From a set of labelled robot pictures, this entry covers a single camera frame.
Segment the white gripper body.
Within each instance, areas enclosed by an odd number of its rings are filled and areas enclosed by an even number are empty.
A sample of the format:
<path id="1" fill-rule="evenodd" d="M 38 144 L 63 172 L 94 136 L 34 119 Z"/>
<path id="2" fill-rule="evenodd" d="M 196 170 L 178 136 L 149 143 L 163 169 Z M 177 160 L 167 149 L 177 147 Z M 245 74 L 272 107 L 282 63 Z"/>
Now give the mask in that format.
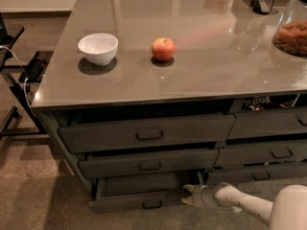
<path id="1" fill-rule="evenodd" d="M 212 189 L 205 185 L 196 185 L 192 193 L 192 201 L 196 207 L 213 207 L 214 198 Z"/>

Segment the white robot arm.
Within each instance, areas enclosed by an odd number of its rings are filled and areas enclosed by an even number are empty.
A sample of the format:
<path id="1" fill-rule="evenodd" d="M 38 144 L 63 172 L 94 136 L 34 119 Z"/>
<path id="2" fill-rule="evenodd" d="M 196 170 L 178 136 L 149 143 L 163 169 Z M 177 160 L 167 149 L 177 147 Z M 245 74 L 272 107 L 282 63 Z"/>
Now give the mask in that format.
<path id="1" fill-rule="evenodd" d="M 246 211 L 269 227 L 269 230 L 307 230 L 307 187 L 290 185 L 283 188 L 274 201 L 249 195 L 231 184 L 214 186 L 184 185 L 190 195 L 181 201 L 199 208 Z"/>

